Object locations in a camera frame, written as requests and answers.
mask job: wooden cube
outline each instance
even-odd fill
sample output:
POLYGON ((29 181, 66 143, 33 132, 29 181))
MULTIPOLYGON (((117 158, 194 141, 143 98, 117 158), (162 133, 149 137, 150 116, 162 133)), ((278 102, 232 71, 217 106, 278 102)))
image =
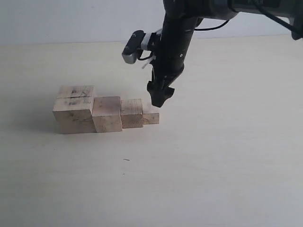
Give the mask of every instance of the wooden cube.
POLYGON ((96 132, 92 119, 93 86, 61 87, 53 114, 63 134, 96 132))
POLYGON ((143 124, 159 124, 159 109, 151 103, 143 103, 143 124))
POLYGON ((122 128, 142 128, 143 114, 141 99, 129 99, 121 101, 122 128))
POLYGON ((95 98, 93 121, 97 132, 122 131, 120 97, 95 98))

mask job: white table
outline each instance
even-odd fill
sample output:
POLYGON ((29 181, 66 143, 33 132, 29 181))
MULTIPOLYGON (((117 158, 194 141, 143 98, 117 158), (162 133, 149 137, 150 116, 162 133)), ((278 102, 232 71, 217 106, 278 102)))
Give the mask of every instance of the white table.
POLYGON ((301 41, 193 40, 160 125, 58 134, 61 85, 148 99, 151 68, 122 49, 0 46, 1 226, 303 225, 301 41))

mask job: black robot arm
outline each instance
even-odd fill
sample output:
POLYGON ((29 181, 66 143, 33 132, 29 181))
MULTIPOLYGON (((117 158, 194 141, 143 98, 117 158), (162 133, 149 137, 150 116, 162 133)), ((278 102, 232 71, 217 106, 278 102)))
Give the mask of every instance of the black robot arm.
POLYGON ((287 25, 293 38, 302 38, 303 0, 164 0, 163 3, 166 14, 162 30, 151 34, 134 32, 122 53, 125 62, 133 64, 142 60, 143 51, 151 51, 149 62, 153 70, 147 90, 157 107, 162 107, 174 94, 169 86, 183 72, 194 30, 203 18, 230 20, 238 12, 264 14, 265 11, 268 17, 289 18, 287 25))

